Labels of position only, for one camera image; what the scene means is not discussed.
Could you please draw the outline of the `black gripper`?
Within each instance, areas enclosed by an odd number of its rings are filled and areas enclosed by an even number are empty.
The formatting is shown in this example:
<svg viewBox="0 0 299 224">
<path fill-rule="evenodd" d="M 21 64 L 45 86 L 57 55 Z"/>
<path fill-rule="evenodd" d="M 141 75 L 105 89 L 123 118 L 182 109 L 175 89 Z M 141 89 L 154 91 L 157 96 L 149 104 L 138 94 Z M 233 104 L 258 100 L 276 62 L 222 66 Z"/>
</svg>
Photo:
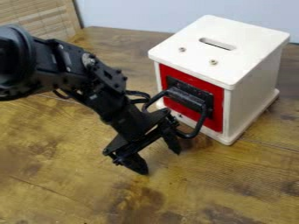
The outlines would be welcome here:
<svg viewBox="0 0 299 224">
<path fill-rule="evenodd" d="M 89 83 L 77 99 L 98 114 L 117 131 L 117 137 L 103 150 L 117 165 L 123 165 L 141 175 L 149 174 L 146 160 L 139 151 L 162 138 L 170 150 L 179 155 L 182 146 L 175 134 L 178 122 L 169 108 L 143 111 L 151 96 L 127 90 L 127 77 L 109 67 L 91 53 L 82 54 L 82 66 Z"/>
</svg>

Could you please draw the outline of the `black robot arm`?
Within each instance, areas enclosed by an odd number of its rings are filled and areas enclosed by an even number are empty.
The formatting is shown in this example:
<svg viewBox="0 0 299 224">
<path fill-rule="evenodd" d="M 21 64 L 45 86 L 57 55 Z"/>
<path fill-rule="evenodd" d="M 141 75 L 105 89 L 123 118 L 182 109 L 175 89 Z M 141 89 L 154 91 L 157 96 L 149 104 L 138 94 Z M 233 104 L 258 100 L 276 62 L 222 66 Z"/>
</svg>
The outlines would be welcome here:
<svg viewBox="0 0 299 224">
<path fill-rule="evenodd" d="M 182 152 L 171 111 L 150 113 L 137 107 L 151 96 L 127 89 L 127 77 L 95 54 L 58 39 L 37 38 L 17 24 L 0 25 L 0 102 L 53 91 L 91 108 L 117 137 L 103 150 L 117 165 L 146 175 L 139 151 L 163 139 L 174 153 Z"/>
</svg>

